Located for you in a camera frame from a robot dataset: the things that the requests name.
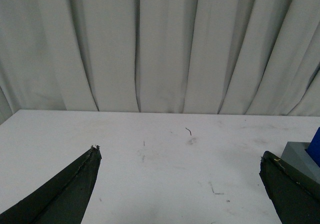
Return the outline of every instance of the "table surface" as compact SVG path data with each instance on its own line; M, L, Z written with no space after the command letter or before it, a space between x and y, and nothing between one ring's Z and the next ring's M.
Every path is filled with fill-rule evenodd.
M99 145L83 224L280 224L261 156L310 142L319 126L319 117L20 110L0 125L0 213Z

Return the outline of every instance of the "white backdrop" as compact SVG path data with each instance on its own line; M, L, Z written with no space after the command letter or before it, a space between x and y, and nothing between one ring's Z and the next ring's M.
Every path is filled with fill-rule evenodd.
M320 0L0 0L19 109L320 116Z

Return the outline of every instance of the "blue object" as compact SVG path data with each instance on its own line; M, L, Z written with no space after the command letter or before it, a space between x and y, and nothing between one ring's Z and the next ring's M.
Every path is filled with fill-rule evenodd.
M317 132L315 133L306 152L320 167L320 128L318 128Z

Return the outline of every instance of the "fabric drape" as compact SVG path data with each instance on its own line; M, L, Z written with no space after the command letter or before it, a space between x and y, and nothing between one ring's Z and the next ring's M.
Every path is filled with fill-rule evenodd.
M320 116L320 0L0 0L19 109Z

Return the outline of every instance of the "white curtain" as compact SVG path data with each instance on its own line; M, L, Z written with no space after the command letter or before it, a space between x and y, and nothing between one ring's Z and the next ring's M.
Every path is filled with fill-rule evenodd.
M19 109L320 116L320 0L0 0Z

